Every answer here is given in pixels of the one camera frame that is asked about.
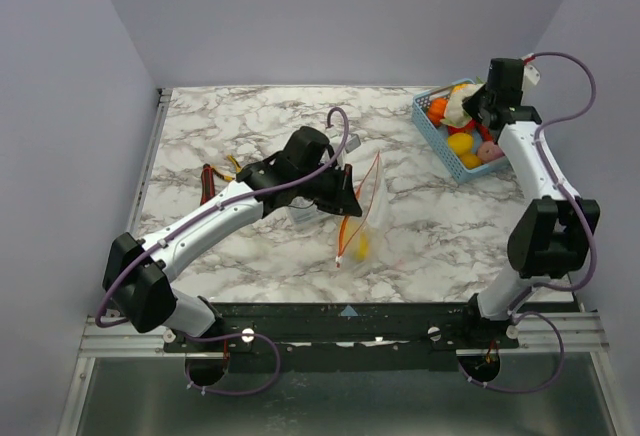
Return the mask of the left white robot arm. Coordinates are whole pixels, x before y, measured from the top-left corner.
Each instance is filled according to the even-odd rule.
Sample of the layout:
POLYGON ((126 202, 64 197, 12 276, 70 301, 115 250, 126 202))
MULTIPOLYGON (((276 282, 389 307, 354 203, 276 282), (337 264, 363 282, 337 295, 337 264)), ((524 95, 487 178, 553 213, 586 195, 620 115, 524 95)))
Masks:
POLYGON ((303 126, 282 150, 245 165, 222 192, 182 219, 141 239, 121 234, 102 282, 107 298, 140 333, 167 326, 186 333, 201 351, 214 349, 222 328, 213 307, 174 290, 172 281, 217 243, 296 198, 327 214, 361 216, 352 168, 338 162, 349 139, 343 135, 332 145, 324 133, 303 126))

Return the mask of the blue plastic basket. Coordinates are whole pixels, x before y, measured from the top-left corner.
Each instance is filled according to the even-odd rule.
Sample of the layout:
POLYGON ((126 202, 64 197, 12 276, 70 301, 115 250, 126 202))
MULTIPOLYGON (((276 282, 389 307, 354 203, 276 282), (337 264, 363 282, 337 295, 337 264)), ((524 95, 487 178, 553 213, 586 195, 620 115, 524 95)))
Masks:
POLYGON ((509 161, 506 157, 498 158, 494 161, 482 164, 477 168, 467 168, 454 151, 449 147, 447 139, 448 130, 444 126, 436 127, 427 117, 427 111, 431 103, 437 98, 448 99, 453 88, 459 84, 473 84, 472 79, 460 79, 450 83, 448 86, 431 88, 413 97, 411 120, 417 131, 431 146, 441 162, 451 173, 454 180, 459 183, 487 176, 499 170, 506 169, 509 161))

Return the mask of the clear zip top bag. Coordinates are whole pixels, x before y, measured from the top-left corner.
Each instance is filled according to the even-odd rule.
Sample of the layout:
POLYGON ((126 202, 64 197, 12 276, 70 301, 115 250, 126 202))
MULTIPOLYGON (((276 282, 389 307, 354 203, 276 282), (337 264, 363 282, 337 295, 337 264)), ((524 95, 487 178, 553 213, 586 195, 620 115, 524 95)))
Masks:
POLYGON ((390 221, 390 203, 385 170, 380 152, 375 154, 364 178, 356 188, 362 208, 360 217, 345 216, 338 231, 335 265, 340 270, 360 270, 379 256, 390 221), (370 237, 370 252, 363 262, 355 262, 345 254, 349 236, 359 228, 366 228, 370 237))

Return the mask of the yellow toy corn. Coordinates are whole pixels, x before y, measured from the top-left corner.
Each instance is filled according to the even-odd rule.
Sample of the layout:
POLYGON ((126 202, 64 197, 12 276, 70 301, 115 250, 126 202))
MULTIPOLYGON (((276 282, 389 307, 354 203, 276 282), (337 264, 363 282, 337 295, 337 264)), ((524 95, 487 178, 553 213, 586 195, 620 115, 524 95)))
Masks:
POLYGON ((349 241, 345 247, 345 254, 355 262, 363 262, 370 252, 369 231, 366 228, 359 228, 349 236, 349 241))

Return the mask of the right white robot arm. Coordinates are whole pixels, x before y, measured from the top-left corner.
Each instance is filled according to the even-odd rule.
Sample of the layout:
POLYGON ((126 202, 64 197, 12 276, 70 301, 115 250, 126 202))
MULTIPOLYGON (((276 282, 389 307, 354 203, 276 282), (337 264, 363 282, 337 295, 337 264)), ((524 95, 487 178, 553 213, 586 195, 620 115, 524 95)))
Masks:
POLYGON ((537 57, 492 59, 486 82, 462 104, 502 150, 529 202, 509 236, 505 268, 472 298, 476 314, 460 323, 462 340, 474 348, 493 340, 494 322, 509 320, 535 290, 584 288, 598 262, 600 206, 567 181, 546 141, 550 124, 522 102, 525 68, 537 57))

